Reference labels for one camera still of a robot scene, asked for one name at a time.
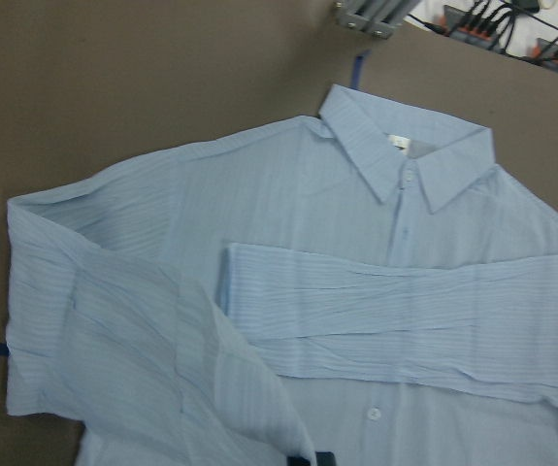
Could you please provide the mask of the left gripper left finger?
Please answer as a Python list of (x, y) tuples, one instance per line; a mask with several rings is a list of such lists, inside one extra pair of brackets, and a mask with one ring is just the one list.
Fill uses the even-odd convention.
[(302, 457), (289, 456), (287, 466), (308, 466), (308, 460)]

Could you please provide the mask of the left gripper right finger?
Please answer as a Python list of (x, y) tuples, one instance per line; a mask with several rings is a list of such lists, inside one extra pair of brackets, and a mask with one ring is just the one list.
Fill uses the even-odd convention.
[(317, 451), (315, 458), (317, 466), (335, 466), (335, 454), (331, 451)]

